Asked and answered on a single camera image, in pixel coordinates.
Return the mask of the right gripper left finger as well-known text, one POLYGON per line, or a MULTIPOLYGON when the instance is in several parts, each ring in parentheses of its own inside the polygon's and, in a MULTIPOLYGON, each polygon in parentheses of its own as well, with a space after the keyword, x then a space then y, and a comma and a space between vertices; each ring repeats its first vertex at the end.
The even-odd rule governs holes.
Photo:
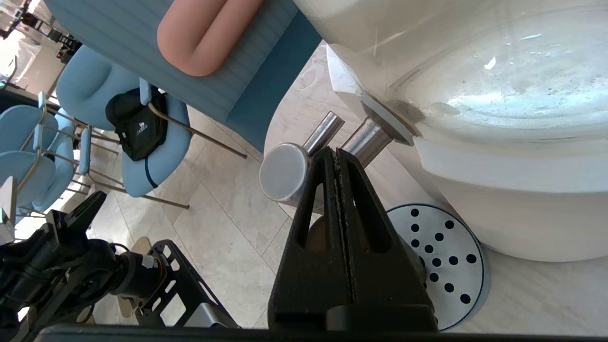
POLYGON ((270 329, 325 329, 326 313, 351 294, 342 240, 336 154, 329 147, 312 159, 268 303, 270 329), (325 234, 307 247, 316 191, 322 185, 325 234))

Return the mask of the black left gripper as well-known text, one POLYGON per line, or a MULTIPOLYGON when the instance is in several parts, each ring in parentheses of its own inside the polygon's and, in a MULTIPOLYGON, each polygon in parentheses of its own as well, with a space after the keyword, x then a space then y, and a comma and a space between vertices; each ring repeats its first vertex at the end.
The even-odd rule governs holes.
POLYGON ((88 251, 86 232, 106 197, 105 192, 97 191, 69 213, 50 211, 28 266, 38 271, 54 271, 84 256, 88 251))

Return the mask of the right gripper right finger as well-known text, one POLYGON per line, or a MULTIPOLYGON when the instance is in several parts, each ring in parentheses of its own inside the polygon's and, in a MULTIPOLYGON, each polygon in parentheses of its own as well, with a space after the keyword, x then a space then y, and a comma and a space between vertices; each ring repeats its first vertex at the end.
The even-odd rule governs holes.
POLYGON ((431 305, 415 266, 356 156, 337 151, 342 240, 352 301, 431 305))

